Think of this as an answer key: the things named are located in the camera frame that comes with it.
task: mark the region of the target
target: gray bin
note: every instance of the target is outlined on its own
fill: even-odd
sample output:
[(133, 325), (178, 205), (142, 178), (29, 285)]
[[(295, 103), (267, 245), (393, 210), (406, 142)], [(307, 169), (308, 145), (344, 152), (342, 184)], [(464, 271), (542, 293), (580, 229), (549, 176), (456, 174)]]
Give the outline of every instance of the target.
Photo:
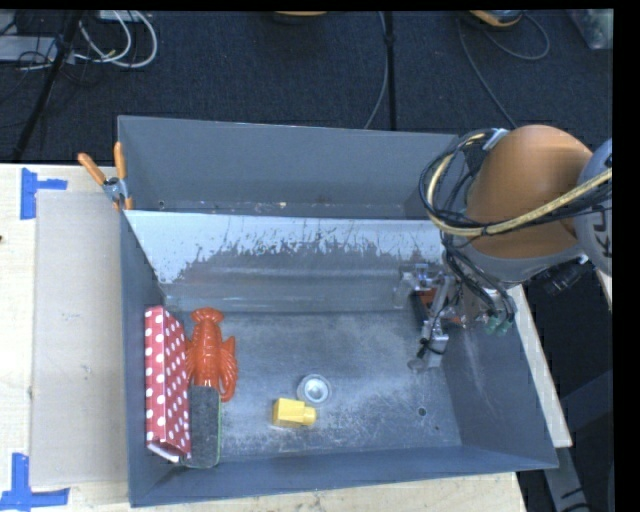
[[(136, 209), (121, 217), (129, 498), (133, 506), (557, 466), (518, 333), (452, 329), (412, 373), (420, 325), (399, 267), (439, 261), (420, 172), (452, 135), (120, 117)], [(144, 311), (222, 310), (239, 379), (220, 464), (145, 447)], [(271, 425), (318, 373), (311, 427)]]

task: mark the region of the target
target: blue tape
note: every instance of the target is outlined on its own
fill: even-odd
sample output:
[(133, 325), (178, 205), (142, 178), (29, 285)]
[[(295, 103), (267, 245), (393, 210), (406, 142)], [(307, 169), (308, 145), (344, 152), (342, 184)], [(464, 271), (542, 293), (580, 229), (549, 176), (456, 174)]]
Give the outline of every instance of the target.
[(36, 216), (36, 192), (40, 189), (67, 190), (66, 180), (48, 179), (38, 181), (38, 175), (26, 167), (22, 168), (20, 188), (20, 219), (34, 219)]
[(11, 490), (2, 493), (0, 510), (29, 512), (32, 507), (55, 507), (67, 504), (68, 488), (52, 492), (31, 492), (29, 457), (21, 453), (14, 453), (11, 460)]

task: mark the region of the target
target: power cord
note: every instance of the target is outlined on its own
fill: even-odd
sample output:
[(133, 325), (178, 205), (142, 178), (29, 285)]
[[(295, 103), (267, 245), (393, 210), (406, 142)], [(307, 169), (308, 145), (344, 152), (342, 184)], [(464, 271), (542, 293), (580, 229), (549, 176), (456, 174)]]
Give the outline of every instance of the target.
[[(47, 51), (46, 55), (49, 55), (49, 53), (51, 52), (51, 49), (53, 48), (54, 42), (51, 43), (51, 45), (49, 46), (49, 50)], [(21, 53), (18, 56), (18, 62), (21, 62), (23, 57), (26, 57), (27, 55), (31, 55), (31, 62), (29, 63), (29, 65), (26, 67), (27, 71), (31, 70), (31, 66), (33, 65), (33, 63), (36, 60), (36, 57), (41, 56), (43, 58), (47, 58), (45, 55), (43, 55), (42, 53), (40, 53), (38, 50), (40, 48), (40, 34), (38, 34), (37, 38), (36, 38), (36, 49), (35, 50), (30, 50), (30, 51), (26, 51)], [(11, 96), (13, 96), (13, 94), (20, 88), (20, 86), (24, 83), (25, 79), (27, 78), (28, 73), (24, 73), (22, 75), (22, 77), (20, 78), (20, 80), (18, 81), (17, 84), (15, 84), (10, 90), (9, 92), (7, 92), (4, 96), (0, 97), (0, 105), (2, 105), (5, 101), (9, 100), (9, 98), (11, 98)]]
[(531, 60), (531, 61), (544, 59), (547, 56), (547, 54), (549, 53), (549, 50), (551, 49), (551, 42), (549, 41), (549, 36), (547, 35), (547, 32), (545, 31), (544, 28), (542, 28), (542, 25), (540, 25), (540, 23), (538, 21), (536, 21), (535, 18), (531, 17), (526, 11), (523, 13), (522, 17), (523, 17), (523, 19), (526, 19), (526, 20), (530, 21), (531, 23), (533, 23), (533, 25), (535, 25), (536, 28), (538, 29), (538, 31), (542, 34), (542, 37), (544, 37), (545, 48), (538, 55), (525, 55), (523, 53), (514, 52), (513, 50), (510, 50), (506, 46), (501, 45), (494, 37), (491, 36), (491, 34), (489, 33), (489, 30), (480, 29), (480, 31), (494, 45), (496, 45), (498, 48), (500, 48), (503, 52), (507, 53), (508, 55), (511, 55), (512, 57), (515, 57), (516, 59)]
[(86, 27), (82, 24), (82, 22), (80, 22), (80, 33), (85, 38), (85, 40), (89, 43), (89, 46), (91, 47), (91, 49), (95, 53), (97, 53), (99, 57), (96, 58), (96, 57), (91, 57), (90, 55), (83, 55), (79, 53), (75, 53), (75, 57), (82, 60), (88, 60), (96, 64), (113, 64), (114, 66), (127, 68), (127, 69), (139, 69), (151, 64), (155, 60), (158, 54), (158, 36), (151, 22), (140, 11), (129, 11), (129, 16), (131, 17), (131, 19), (134, 19), (134, 16), (135, 16), (145, 25), (147, 32), (151, 37), (151, 53), (146, 59), (139, 62), (133, 62), (133, 60), (129, 62), (122, 62), (124, 58), (127, 56), (127, 54), (129, 53), (129, 51), (131, 50), (131, 47), (135, 45), (135, 43), (133, 42), (131, 31), (129, 30), (129, 27), (122, 19), (122, 16), (120, 16), (118, 11), (114, 10), (113, 13), (116, 19), (118, 20), (118, 23), (122, 26), (122, 30), (126, 37), (127, 42), (125, 45), (125, 49), (122, 50), (119, 54), (115, 54), (115, 55), (114, 55), (115, 50), (110, 50), (109, 52), (105, 53), (95, 44), (95, 42), (89, 35), (89, 32), (87, 31)]
[[(275, 11), (275, 14), (272, 17), (272, 19), (277, 23), (284, 23), (287, 25), (294, 24), (294, 23), (299, 24), (301, 21), (308, 21), (308, 19), (312, 17), (321, 16), (326, 14), (327, 12), (332, 12), (332, 11), (326, 11), (326, 12), (318, 11), (317, 13), (316, 12), (312, 14), (309, 13), (308, 15), (303, 15), (300, 13), (292, 13), (289, 11)], [(380, 92), (378, 93), (378, 97), (376, 99), (375, 105), (373, 107), (373, 110), (371, 111), (371, 114), (369, 115), (369, 118), (367, 119), (367, 122), (362, 127), (363, 130), (368, 130), (371, 127), (371, 123), (373, 122), (376, 115), (378, 114), (378, 111), (380, 110), (380, 106), (382, 105), (382, 100), (384, 99), (384, 95), (387, 92), (387, 90), (389, 90), (389, 98), (390, 98), (389, 103), (393, 111), (393, 101), (392, 101), (393, 80), (390, 80), (390, 76), (392, 73), (391, 72), (392, 64), (390, 63), (390, 60), (391, 60), (391, 45), (393, 43), (393, 37), (390, 36), (388, 33), (388, 30), (391, 29), (391, 25), (390, 25), (391, 18), (389, 17), (389, 23), (387, 23), (387, 21), (385, 21), (385, 13), (383, 11), (376, 11), (376, 13), (378, 15), (378, 18), (380, 19), (380, 25), (382, 26), (382, 37), (386, 45), (384, 72), (382, 75), (382, 84), (380, 86)]]
[[(456, 185), (447, 198), (445, 209), (437, 207), (437, 195), (442, 176), (445, 175), (451, 162), (464, 151), (490, 141), (499, 130), (475, 130), (456, 139), (441, 155), (436, 157), (422, 171), (418, 182), (418, 192), (429, 218), (445, 233), (462, 237), (490, 236), (508, 233), (532, 225), (554, 222), (563, 218), (575, 217), (579, 214), (591, 213), (594, 208), (611, 197), (612, 167), (574, 187), (556, 199), (531, 210), (518, 217), (500, 222), (478, 222), (457, 211), (447, 210), (446, 206), (454, 203), (453, 193), (458, 194), (461, 186)], [(468, 169), (468, 176), (460, 177), (458, 183), (473, 178), (479, 169)]]
[(478, 77), (478, 80), (480, 80), (480, 83), (485, 88), (485, 90), (487, 91), (487, 93), (489, 94), (489, 96), (491, 97), (493, 102), (496, 104), (496, 106), (500, 109), (500, 112), (502, 112), (502, 115), (505, 117), (505, 119), (507, 121), (509, 121), (509, 124), (511, 125), (511, 127), (512, 128), (517, 128), (518, 124), (507, 113), (505, 108), (502, 106), (502, 103), (500, 103), (500, 100), (498, 100), (498, 98), (496, 98), (496, 95), (493, 94), (493, 91), (491, 90), (491, 87), (489, 87), (489, 84), (486, 82), (486, 80), (482, 76), (482, 73), (480, 73), (480, 70), (478, 69), (478, 66), (476, 66), (476, 63), (471, 58), (471, 54), (469, 53), (469, 49), (467, 48), (467, 45), (464, 42), (464, 37), (462, 35), (462, 28), (460, 27), (460, 19), (459, 18), (456, 18), (456, 25), (458, 26), (458, 37), (460, 38), (460, 44), (462, 44), (462, 49), (464, 50), (464, 54), (466, 55), (467, 60), (469, 61), (469, 64), (471, 65), (471, 67), (473, 68), (473, 71), (475, 72), (476, 76)]

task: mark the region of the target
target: dark floor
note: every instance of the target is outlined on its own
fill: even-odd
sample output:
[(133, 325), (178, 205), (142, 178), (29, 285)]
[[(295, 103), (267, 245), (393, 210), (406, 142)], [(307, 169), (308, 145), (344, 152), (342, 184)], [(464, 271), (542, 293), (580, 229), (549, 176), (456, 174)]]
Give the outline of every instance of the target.
[[(347, 11), (305, 22), (283, 22), (270, 12), (152, 14), (156, 59), (142, 69), (65, 65), (22, 161), (75, 163), (84, 151), (111, 165), (120, 114), (363, 128), (381, 89), (388, 48), (388, 88), (371, 129), (463, 134), (541, 123), (568, 131), (592, 150), (612, 135), (613, 50), (590, 49), (564, 10), (529, 11), (530, 18), (514, 27), (488, 33), (527, 55), (545, 49), (546, 34), (549, 52), (538, 60), (508, 55), (478, 22), (467, 23), (465, 12), (394, 12), (381, 19), (375, 11)], [(386, 41), (382, 20), (392, 32)], [(84, 23), (102, 48), (122, 47), (117, 24), (98, 22), (91, 13)], [(19, 13), (23, 34), (55, 34), (63, 24), (58, 11)], [(149, 33), (136, 30), (142, 58)], [(500, 106), (474, 72), (463, 41)], [(74, 42), (77, 52), (87, 51), (83, 38)], [(23, 63), (30, 59), (25, 55)], [(1, 162), (15, 158), (45, 80), (45, 71), (0, 64)], [(612, 368), (611, 316), (595, 278), (584, 277), (559, 297), (547, 295), (540, 283), (527, 293), (561, 398)], [(612, 423), (612, 415), (605, 416), (575, 433), (572, 453), (594, 511), (607, 509)], [(519, 476), (529, 512), (553, 510), (543, 475)]]

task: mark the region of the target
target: red polka dot cloth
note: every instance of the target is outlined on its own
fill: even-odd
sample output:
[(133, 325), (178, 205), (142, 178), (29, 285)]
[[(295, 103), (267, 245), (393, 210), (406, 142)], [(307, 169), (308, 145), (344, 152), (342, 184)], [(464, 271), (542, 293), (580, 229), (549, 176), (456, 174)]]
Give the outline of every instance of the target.
[(144, 316), (147, 447), (179, 462), (191, 453), (187, 338), (163, 306), (147, 308)]

